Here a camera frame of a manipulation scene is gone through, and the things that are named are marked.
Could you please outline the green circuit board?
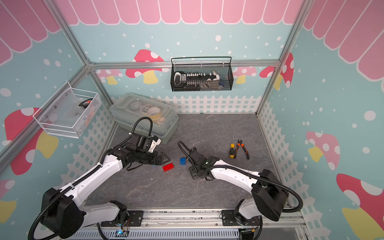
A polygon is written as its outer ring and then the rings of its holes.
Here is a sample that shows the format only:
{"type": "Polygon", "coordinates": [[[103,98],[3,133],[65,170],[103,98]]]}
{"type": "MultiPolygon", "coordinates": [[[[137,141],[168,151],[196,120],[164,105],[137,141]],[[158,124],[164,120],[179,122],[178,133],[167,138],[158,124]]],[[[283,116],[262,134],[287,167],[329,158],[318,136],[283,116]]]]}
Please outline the green circuit board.
{"type": "Polygon", "coordinates": [[[129,235],[129,231],[120,229],[120,230],[115,231],[114,237],[115,238],[127,238],[128,235],[129,235]]]}

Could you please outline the red long lego brick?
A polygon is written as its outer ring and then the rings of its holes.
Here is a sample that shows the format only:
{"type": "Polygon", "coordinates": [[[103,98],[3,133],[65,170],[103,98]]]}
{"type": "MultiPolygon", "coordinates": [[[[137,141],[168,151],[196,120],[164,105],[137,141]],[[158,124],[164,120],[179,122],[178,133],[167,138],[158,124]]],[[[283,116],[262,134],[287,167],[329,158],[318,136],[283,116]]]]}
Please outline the red long lego brick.
{"type": "Polygon", "coordinates": [[[167,165],[163,166],[163,171],[164,172],[168,172],[168,171],[170,171],[172,169],[174,169],[174,164],[173,163],[170,163],[170,164],[167,164],[167,165]]]}

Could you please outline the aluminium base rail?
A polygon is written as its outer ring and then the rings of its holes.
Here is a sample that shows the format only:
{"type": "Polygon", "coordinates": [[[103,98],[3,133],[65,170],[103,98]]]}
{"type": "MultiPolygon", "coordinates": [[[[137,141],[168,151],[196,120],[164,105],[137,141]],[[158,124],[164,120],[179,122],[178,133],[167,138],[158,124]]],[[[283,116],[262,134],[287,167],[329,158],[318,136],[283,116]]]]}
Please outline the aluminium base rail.
{"type": "Polygon", "coordinates": [[[128,225],[111,222],[78,230],[72,240],[309,240],[309,230],[300,213],[282,214],[278,222],[254,217],[241,225],[233,209],[131,209],[128,225]],[[129,231],[115,238],[116,230],[129,231]]]}

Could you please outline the dark blue square lego brick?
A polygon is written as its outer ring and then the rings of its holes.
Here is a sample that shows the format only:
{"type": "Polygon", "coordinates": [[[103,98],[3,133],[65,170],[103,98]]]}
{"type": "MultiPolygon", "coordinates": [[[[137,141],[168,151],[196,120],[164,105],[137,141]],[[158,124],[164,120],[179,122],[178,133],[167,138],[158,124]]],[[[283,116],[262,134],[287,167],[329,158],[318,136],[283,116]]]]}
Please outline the dark blue square lego brick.
{"type": "Polygon", "coordinates": [[[186,158],[180,158],[180,165],[184,166],[186,165],[186,158]]]}

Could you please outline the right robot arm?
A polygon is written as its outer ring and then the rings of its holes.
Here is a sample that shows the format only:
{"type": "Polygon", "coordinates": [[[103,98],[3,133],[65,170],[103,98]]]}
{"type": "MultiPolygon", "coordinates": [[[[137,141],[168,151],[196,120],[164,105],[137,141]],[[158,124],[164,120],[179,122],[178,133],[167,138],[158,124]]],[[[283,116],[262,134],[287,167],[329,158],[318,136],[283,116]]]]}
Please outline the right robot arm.
{"type": "Polygon", "coordinates": [[[264,169],[259,173],[240,169],[214,156],[206,158],[196,148],[188,149],[187,153],[193,179],[226,181],[252,195],[249,199],[240,200],[236,206],[234,213],[238,222],[244,224],[258,216],[279,221],[289,192],[280,186],[281,182],[271,171],[264,169]]]}

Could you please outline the yellow tape roll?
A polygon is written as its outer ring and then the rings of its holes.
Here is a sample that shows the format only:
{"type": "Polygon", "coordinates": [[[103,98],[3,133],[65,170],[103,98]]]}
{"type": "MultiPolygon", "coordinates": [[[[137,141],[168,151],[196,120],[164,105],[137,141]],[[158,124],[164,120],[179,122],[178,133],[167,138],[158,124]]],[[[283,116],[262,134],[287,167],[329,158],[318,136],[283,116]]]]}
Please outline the yellow tape roll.
{"type": "Polygon", "coordinates": [[[158,107],[152,107],[148,110],[148,117],[152,120],[157,120],[161,117],[162,110],[158,107]]]}

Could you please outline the black red tape measure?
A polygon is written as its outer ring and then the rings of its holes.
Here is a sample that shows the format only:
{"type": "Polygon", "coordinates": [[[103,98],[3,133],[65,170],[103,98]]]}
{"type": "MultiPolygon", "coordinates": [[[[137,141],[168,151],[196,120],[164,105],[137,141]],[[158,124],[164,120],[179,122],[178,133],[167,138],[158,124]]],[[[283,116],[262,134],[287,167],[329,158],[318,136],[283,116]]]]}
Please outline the black red tape measure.
{"type": "Polygon", "coordinates": [[[84,109],[86,109],[91,104],[92,100],[93,100],[93,98],[84,100],[83,102],[81,102],[79,104],[79,107],[83,107],[84,109]]]}

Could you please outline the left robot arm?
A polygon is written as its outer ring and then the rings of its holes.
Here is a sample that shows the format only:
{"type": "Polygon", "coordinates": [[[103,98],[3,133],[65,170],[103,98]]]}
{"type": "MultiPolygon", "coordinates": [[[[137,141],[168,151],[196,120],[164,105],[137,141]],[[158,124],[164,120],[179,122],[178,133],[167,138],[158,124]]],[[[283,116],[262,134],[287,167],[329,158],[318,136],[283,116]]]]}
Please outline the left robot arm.
{"type": "Polygon", "coordinates": [[[163,166],[170,162],[163,152],[150,148],[147,152],[133,151],[121,146],[106,151],[102,161],[77,180],[56,190],[49,189],[43,195],[42,209],[29,231],[28,238],[35,238],[38,224],[53,232],[50,240],[56,236],[66,239],[79,229],[102,222],[111,222],[124,227],[130,221],[127,207],[118,201],[85,207],[83,202],[111,176],[133,162],[141,165],[163,166]]]}

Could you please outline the yellow black screwdriver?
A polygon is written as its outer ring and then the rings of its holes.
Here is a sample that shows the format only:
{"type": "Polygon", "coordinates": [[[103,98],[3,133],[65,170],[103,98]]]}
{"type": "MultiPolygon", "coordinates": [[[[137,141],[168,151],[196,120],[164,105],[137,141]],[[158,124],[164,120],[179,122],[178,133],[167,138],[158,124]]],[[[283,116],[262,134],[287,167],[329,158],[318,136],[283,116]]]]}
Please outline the yellow black screwdriver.
{"type": "Polygon", "coordinates": [[[234,136],[232,136],[232,143],[231,143],[231,147],[230,147],[230,151],[229,151],[229,156],[230,158],[234,158],[235,157],[235,143],[234,143],[234,136]]]}

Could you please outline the white black power strip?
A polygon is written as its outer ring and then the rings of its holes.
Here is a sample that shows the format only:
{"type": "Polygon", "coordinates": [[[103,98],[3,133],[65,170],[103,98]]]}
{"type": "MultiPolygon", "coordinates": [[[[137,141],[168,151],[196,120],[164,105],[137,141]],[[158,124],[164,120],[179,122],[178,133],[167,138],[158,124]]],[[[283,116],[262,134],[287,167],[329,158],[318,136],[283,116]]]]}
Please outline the white black power strip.
{"type": "Polygon", "coordinates": [[[178,89],[213,89],[219,87],[220,79],[215,71],[209,74],[176,72],[172,83],[178,89]]]}

